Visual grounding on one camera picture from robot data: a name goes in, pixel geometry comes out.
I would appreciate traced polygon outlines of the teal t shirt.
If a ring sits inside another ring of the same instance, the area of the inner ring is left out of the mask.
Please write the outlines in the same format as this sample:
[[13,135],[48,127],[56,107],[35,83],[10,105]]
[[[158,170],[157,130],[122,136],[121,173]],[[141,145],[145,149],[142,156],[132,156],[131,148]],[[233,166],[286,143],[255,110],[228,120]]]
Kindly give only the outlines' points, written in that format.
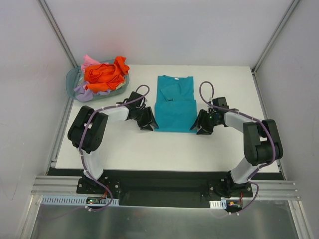
[[195,133],[191,130],[197,118],[194,78],[158,76],[155,103],[156,131]]

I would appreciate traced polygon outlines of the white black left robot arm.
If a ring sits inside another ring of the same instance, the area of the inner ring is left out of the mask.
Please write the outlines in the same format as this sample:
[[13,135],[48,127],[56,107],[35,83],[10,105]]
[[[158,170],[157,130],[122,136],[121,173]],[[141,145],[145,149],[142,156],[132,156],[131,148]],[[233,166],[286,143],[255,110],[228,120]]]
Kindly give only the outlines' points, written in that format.
[[82,106],[68,131],[67,138],[78,150],[84,175],[90,179],[88,188],[95,194],[102,193],[106,183],[100,178],[104,169],[94,151],[102,143],[107,123],[126,120],[135,120],[141,130],[159,128],[151,107],[116,105],[96,111],[89,106]]

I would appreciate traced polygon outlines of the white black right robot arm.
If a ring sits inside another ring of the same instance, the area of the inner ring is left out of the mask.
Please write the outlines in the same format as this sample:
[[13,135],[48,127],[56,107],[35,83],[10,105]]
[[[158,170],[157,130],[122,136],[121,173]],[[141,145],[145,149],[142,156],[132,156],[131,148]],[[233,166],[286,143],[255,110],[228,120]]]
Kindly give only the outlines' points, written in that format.
[[283,147],[273,119],[259,120],[235,110],[200,110],[190,129],[197,130],[198,135],[211,135],[214,127],[219,125],[243,133],[244,158],[214,186],[216,194],[230,198],[246,188],[259,169],[282,158]]

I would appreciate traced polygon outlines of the orange t shirt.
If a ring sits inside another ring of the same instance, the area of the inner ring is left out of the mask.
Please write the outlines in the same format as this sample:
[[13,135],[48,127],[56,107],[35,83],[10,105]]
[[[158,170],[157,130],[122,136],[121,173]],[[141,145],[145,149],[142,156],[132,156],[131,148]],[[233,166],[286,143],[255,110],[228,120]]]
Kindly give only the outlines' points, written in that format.
[[122,86],[125,76],[129,73],[129,66],[126,64],[126,57],[117,56],[113,64],[101,63],[87,67],[84,72],[84,81],[94,93],[98,91],[116,90]]

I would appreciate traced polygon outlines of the lavender t shirt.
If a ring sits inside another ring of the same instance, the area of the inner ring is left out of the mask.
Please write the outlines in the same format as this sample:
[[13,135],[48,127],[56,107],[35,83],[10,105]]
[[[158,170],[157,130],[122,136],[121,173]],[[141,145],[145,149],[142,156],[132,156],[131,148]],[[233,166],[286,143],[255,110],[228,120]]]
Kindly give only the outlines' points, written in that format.
[[86,83],[81,83],[74,89],[74,92],[76,93],[76,99],[80,102],[95,100],[98,96],[107,96],[111,92],[111,90],[107,90],[104,92],[98,91],[97,93],[94,93],[90,89],[85,89],[86,86]]

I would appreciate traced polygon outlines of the pink t shirt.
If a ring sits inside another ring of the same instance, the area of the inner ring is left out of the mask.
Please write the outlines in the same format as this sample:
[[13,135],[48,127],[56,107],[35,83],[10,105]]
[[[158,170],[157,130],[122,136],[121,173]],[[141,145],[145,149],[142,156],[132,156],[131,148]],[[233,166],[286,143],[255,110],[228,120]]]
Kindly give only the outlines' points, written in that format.
[[83,57],[84,61],[83,64],[81,65],[81,71],[84,73],[87,67],[94,66],[94,65],[99,65],[101,64],[99,61],[91,58],[89,55],[84,55]]

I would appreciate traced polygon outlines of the teal plastic laundry basket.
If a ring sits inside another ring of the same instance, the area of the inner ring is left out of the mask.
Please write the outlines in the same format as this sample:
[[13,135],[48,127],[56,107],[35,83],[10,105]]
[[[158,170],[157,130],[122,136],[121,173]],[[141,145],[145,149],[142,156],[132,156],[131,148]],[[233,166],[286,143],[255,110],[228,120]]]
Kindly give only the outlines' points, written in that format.
[[124,56],[99,62],[86,54],[82,65],[67,73],[67,95],[89,102],[122,94],[130,81],[129,69]]

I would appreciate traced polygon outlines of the aluminium front rail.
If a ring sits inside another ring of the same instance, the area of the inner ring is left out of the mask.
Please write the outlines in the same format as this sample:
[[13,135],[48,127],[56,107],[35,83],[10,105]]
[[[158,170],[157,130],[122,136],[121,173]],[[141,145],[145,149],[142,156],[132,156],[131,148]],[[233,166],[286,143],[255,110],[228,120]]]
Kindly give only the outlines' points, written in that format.
[[37,176],[32,195],[76,195],[80,176]]

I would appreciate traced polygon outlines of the aluminium left frame post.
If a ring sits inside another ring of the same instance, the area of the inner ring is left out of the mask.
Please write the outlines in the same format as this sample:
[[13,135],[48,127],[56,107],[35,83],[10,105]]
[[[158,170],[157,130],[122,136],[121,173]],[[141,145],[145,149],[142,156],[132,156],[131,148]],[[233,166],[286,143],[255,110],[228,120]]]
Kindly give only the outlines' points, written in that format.
[[43,11],[46,19],[48,20],[55,36],[57,37],[57,39],[60,43],[60,46],[62,47],[64,53],[66,54],[66,57],[69,60],[70,64],[73,67],[78,67],[78,64],[75,60],[75,57],[73,56],[71,49],[70,49],[67,41],[65,40],[65,37],[64,37],[64,35],[63,35],[59,25],[58,25],[53,13],[52,13],[47,1],[38,0],[37,2],[39,3],[41,10]]

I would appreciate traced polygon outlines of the aluminium frame post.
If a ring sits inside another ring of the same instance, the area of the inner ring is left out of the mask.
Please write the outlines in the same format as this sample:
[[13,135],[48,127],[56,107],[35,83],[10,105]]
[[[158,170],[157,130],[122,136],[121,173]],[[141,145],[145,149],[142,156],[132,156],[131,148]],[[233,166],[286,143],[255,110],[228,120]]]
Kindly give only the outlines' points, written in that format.
[[270,50],[272,49],[272,47],[276,43],[278,37],[280,36],[282,31],[284,30],[284,28],[287,25],[288,21],[290,20],[290,18],[292,17],[293,13],[295,12],[295,10],[297,9],[297,7],[299,6],[299,4],[301,2],[302,2],[301,0],[292,0],[290,2],[288,8],[286,9],[286,11],[284,13],[284,15],[282,16],[282,18],[279,21],[278,25],[276,26],[274,32],[272,33],[270,39],[268,40],[265,48],[263,49],[260,57],[258,58],[256,64],[251,69],[251,72],[252,72],[253,76],[256,75],[257,71],[259,70],[259,68],[263,64],[263,62],[266,59],[266,57],[268,56]]
[[62,47],[64,53],[66,54],[66,57],[69,60],[70,64],[73,67],[78,67],[78,64],[75,60],[75,57],[73,56],[71,49],[70,49],[67,41],[65,40],[65,37],[64,37],[64,35],[63,35],[59,25],[58,25],[53,13],[52,13],[47,1],[38,0],[37,2],[39,3],[41,10],[43,11],[46,19],[48,20],[55,36],[57,37],[57,39],[60,43],[60,46]]

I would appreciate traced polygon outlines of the aluminium right frame post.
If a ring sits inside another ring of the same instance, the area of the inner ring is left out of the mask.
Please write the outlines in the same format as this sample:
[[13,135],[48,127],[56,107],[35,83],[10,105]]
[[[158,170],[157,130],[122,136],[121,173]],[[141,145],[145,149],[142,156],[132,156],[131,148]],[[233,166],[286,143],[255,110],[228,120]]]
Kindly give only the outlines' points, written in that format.
[[251,69],[251,72],[252,72],[253,76],[256,75],[257,71],[259,70],[259,68],[263,64],[263,62],[266,59],[266,57],[268,56],[270,50],[272,49],[272,47],[276,43],[278,37],[280,36],[282,31],[284,30],[284,28],[287,25],[288,21],[290,20],[290,18],[292,17],[293,13],[295,12],[295,10],[297,9],[297,7],[299,6],[299,4],[301,2],[302,2],[301,0],[292,0],[290,2],[288,8],[286,9],[286,11],[284,13],[284,15],[282,16],[282,18],[279,21],[278,25],[276,26],[274,32],[272,33],[270,39],[268,40],[265,48],[263,49],[260,57],[258,58],[256,64]]

